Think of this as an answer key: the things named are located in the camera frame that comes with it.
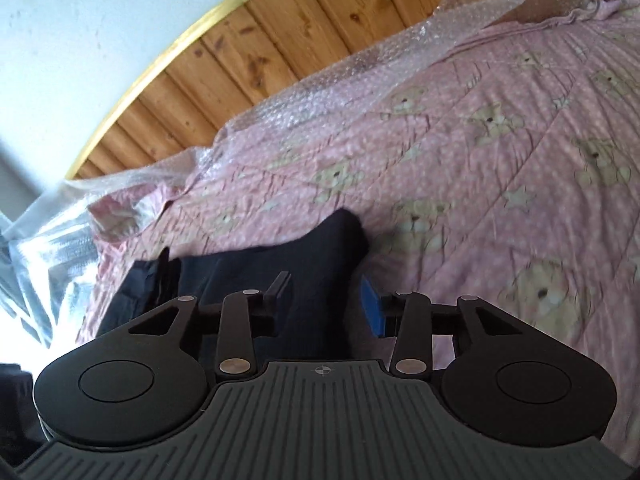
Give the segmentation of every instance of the teddy bear print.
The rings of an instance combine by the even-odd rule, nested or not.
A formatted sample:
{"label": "teddy bear print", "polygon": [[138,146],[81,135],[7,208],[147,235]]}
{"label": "teddy bear print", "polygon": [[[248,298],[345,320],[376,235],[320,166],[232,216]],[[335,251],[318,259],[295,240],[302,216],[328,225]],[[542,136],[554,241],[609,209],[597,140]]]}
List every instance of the teddy bear print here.
{"label": "teddy bear print", "polygon": [[633,9],[625,9],[620,12],[620,16],[625,16],[626,18],[632,18],[634,16],[640,15],[640,7],[634,7]]}
{"label": "teddy bear print", "polygon": [[567,342],[591,315],[591,295],[570,292],[562,264],[534,260],[498,295],[498,306],[542,332]]}
{"label": "teddy bear print", "polygon": [[236,208],[227,208],[207,223],[207,230],[211,235],[226,235],[231,232],[240,221],[235,216]]}
{"label": "teddy bear print", "polygon": [[426,88],[413,86],[393,94],[391,96],[391,111],[381,114],[383,120],[389,120],[392,116],[415,115],[424,110],[420,99],[426,92]]}
{"label": "teddy bear print", "polygon": [[446,238],[436,223],[450,208],[449,202],[428,198],[396,203],[393,207],[394,228],[375,240],[373,251],[378,254],[440,252]]}
{"label": "teddy bear print", "polygon": [[613,40],[617,43],[627,43],[629,36],[627,34],[622,34],[615,30],[608,30],[604,33],[604,37],[610,40]]}
{"label": "teddy bear print", "polygon": [[609,187],[626,184],[631,179],[631,168],[613,140],[574,139],[572,143],[585,162],[584,169],[575,172],[581,187]]}
{"label": "teddy bear print", "polygon": [[519,115],[505,116],[502,103],[499,102],[478,108],[466,122],[484,130],[484,134],[476,137],[476,146],[490,144],[500,136],[524,126],[524,120]]}
{"label": "teddy bear print", "polygon": [[283,168],[284,166],[288,166],[289,164],[293,164],[297,160],[300,160],[300,158],[301,155],[299,153],[296,153],[292,148],[289,148],[284,153],[281,153],[278,158],[275,158],[267,164],[267,170]]}
{"label": "teddy bear print", "polygon": [[593,83],[606,95],[621,98],[638,88],[638,83],[630,74],[622,71],[600,70],[591,76]]}
{"label": "teddy bear print", "polygon": [[348,187],[355,186],[364,177],[361,171],[350,171],[349,161],[344,160],[332,165],[325,170],[318,171],[312,182],[321,187],[320,193],[316,196],[315,202],[327,202],[335,191],[341,192]]}
{"label": "teddy bear print", "polygon": [[541,54],[539,52],[524,52],[518,54],[516,59],[516,65],[525,70],[540,70],[541,68],[549,68],[548,63],[542,63],[540,61]]}
{"label": "teddy bear print", "polygon": [[296,162],[297,160],[300,160],[300,158],[302,158],[302,155],[300,154],[300,150],[299,148],[304,146],[305,143],[302,140],[299,139],[287,139],[282,143],[282,148],[284,149],[283,152],[281,152],[277,158],[275,158],[274,160],[272,160],[268,165],[267,165],[267,170],[277,170],[278,168],[282,168],[284,166],[288,166],[289,164],[292,164],[294,162]]}

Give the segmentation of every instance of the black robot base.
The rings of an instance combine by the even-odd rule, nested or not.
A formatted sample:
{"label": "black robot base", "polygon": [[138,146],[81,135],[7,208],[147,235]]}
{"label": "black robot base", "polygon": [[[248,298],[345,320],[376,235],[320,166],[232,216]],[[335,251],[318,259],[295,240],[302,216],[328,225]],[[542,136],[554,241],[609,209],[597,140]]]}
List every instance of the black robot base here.
{"label": "black robot base", "polygon": [[[632,469],[600,442],[616,405],[598,364],[482,299],[381,294],[362,281],[377,361],[269,362],[253,337],[286,315],[290,275],[222,304],[182,296],[49,365],[34,401],[38,480],[602,479]],[[215,369],[198,361],[217,333]],[[456,359],[433,370],[433,334]]]}

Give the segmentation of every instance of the dark clothing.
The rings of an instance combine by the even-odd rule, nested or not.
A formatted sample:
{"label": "dark clothing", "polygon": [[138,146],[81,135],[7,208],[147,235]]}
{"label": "dark clothing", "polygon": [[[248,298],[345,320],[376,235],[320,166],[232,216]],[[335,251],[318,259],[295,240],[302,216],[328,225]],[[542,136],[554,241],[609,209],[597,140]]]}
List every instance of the dark clothing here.
{"label": "dark clothing", "polygon": [[[266,290],[278,273],[286,270],[292,274],[293,301],[286,319],[276,322],[278,335],[254,340],[258,363],[270,359],[347,359],[350,349],[342,318],[350,277],[368,249],[358,218],[340,209],[302,238],[279,246],[172,261],[163,251],[154,262],[135,262],[98,335],[176,296],[189,294],[196,296],[199,304],[211,304],[221,303],[227,294],[239,290]],[[207,361],[215,348],[211,337],[215,338],[205,338],[201,351]]]}
{"label": "dark clothing", "polygon": [[0,364],[0,457],[11,466],[20,465],[46,441],[32,391],[30,373],[20,365]]}

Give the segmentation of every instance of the circular pad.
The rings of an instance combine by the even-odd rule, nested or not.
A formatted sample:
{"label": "circular pad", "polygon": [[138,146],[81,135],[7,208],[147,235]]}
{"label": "circular pad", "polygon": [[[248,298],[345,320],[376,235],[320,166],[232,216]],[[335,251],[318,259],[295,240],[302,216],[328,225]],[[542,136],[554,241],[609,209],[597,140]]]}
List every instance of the circular pad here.
{"label": "circular pad", "polygon": [[600,365],[542,336],[471,345],[444,372],[442,395],[479,433],[531,447],[601,437],[616,407],[616,387]]}
{"label": "circular pad", "polygon": [[562,399],[571,381],[560,368],[535,361],[506,365],[496,375],[498,387],[511,399],[529,404],[548,404]]}
{"label": "circular pad", "polygon": [[117,448],[169,434],[198,412],[207,391],[204,370],[177,344],[113,331],[47,366],[33,399],[53,436]]}
{"label": "circular pad", "polygon": [[80,389],[101,402],[124,402],[144,394],[154,383],[151,368],[135,361],[106,361],[80,377]]}

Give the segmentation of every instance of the gold trim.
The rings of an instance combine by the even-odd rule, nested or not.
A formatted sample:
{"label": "gold trim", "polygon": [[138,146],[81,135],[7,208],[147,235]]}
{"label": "gold trim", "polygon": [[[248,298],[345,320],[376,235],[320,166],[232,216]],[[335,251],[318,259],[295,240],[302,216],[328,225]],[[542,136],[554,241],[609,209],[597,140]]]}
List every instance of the gold trim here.
{"label": "gold trim", "polygon": [[100,122],[98,127],[92,133],[91,137],[84,145],[71,168],[66,172],[65,178],[72,179],[78,173],[80,167],[89,157],[90,153],[98,145],[104,134],[113,126],[115,121],[122,115],[124,110],[142,93],[149,83],[151,83],[159,73],[162,72],[169,64],[180,55],[191,43],[196,41],[200,36],[207,32],[215,24],[224,20],[229,14],[249,0],[222,0],[222,2],[191,27],[185,30],[173,44],[165,50],[149,67],[136,79],[133,85],[124,93],[107,116]]}

